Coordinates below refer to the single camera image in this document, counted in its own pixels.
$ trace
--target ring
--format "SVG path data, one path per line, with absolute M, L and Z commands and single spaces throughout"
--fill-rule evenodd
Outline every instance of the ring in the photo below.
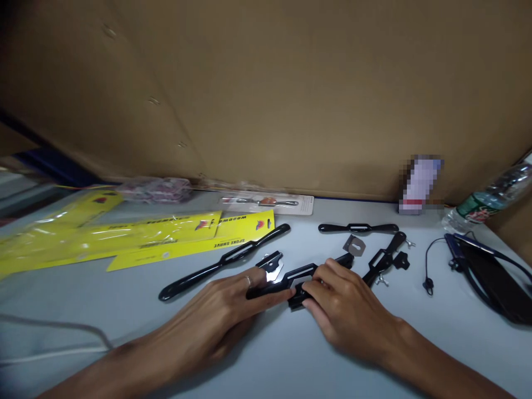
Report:
M 251 286 L 253 285 L 253 282 L 251 281 L 251 277 L 248 276 L 248 275 L 246 275 L 246 276 L 244 276 L 244 277 L 246 277 L 246 278 L 248 279 L 248 283 L 249 283 L 248 289 L 250 289 Z

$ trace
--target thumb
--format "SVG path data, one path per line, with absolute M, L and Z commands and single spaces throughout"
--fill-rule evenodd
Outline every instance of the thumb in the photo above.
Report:
M 319 325 L 321 332 L 327 336 L 327 334 L 332 330 L 333 326 L 329 317 L 325 311 L 321 308 L 320 305 L 314 299 L 305 299 L 303 301 L 303 306 L 312 314 L 312 317 L 316 320 L 316 323 Z

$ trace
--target yellow packaging card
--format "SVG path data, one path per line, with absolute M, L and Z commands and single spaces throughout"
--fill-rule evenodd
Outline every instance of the yellow packaging card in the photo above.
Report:
M 221 214 L 221 211 L 217 211 L 78 229 L 62 223 L 62 228 L 54 232 L 33 229 L 31 234 L 19 237 L 17 245 L 10 248 L 8 258 L 3 257 L 0 273 L 43 269 L 107 258 L 143 248 L 211 239 L 216 233 Z M 35 240 L 37 235 L 38 246 L 28 241 Z
M 91 191 L 65 206 L 59 213 L 50 215 L 49 218 L 61 221 L 61 224 L 83 227 L 103 216 L 122 201 L 122 195 L 113 190 Z
M 234 247 L 264 237 L 275 228 L 273 210 L 220 219 L 213 239 L 176 243 L 118 255 L 107 271 L 126 269 L 146 263 L 192 255 L 209 250 Z

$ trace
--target forearm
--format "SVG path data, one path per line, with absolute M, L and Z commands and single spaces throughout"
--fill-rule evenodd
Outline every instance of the forearm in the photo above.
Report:
M 133 342 L 120 346 L 40 398 L 131 398 L 142 397 L 165 382 L 150 375 L 143 360 L 143 347 Z
M 402 346 L 383 367 L 436 398 L 512 398 L 502 388 L 437 348 L 405 322 Z

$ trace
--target cardboard wall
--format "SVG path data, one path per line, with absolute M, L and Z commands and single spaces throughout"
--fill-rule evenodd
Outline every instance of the cardboard wall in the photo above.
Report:
M 2 37 L 0 106 L 102 177 L 461 201 L 532 146 L 532 3 L 48 0 Z
M 0 157 L 34 150 L 38 147 L 33 141 L 26 139 L 8 126 L 0 123 Z

